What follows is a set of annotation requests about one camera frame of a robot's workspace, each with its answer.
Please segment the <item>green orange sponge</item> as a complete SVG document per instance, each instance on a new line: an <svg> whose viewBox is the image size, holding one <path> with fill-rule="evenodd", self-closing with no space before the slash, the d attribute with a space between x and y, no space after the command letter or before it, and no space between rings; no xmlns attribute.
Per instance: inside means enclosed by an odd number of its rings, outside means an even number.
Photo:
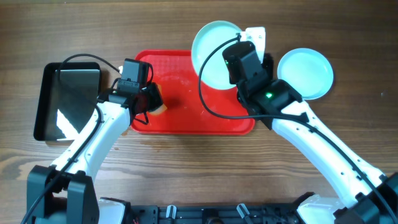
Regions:
<svg viewBox="0 0 398 224"><path fill-rule="evenodd" d="M167 110L167 106L164 104L162 98L162 87L158 84L154 84L149 113L153 116L158 116L162 114L165 110Z"/></svg>

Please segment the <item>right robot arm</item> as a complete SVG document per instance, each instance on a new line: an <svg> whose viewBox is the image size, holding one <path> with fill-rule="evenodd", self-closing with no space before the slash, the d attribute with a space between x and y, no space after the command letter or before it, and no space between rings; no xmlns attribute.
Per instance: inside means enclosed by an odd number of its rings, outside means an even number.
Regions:
<svg viewBox="0 0 398 224"><path fill-rule="evenodd" d="M283 80L273 80L251 42L222 53L230 81L249 118L260 119L294 145L326 178L336 198L312 195L299 203L305 223L397 223L397 175L386 177L355 154Z"/></svg>

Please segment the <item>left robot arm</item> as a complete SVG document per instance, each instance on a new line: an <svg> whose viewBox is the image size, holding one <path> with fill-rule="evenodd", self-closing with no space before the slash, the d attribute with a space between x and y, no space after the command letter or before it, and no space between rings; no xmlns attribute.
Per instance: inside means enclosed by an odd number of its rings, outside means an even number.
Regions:
<svg viewBox="0 0 398 224"><path fill-rule="evenodd" d="M48 167L35 166L27 179L23 223L139 223L130 202L96 198L93 182L119 136L136 120L163 107L150 63L125 59L121 77L92 102L66 82L75 98L94 108L67 150Z"/></svg>

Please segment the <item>white plate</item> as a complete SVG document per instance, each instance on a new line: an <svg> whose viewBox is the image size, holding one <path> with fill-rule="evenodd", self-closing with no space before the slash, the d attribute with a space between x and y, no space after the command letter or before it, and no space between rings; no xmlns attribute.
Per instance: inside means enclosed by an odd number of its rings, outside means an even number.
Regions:
<svg viewBox="0 0 398 224"><path fill-rule="evenodd" d="M235 24L228 21L213 21L200 29L196 34L192 49L192 65L198 75L207 57L221 44L234 37L242 30ZM201 82L216 90L229 90L234 85L229 82L229 71L222 56L229 43L219 49L206 63L202 74Z"/></svg>
<svg viewBox="0 0 398 224"><path fill-rule="evenodd" d="M298 48L281 58L277 77L297 90L304 100L315 100L330 91L334 72L331 63L320 52Z"/></svg>

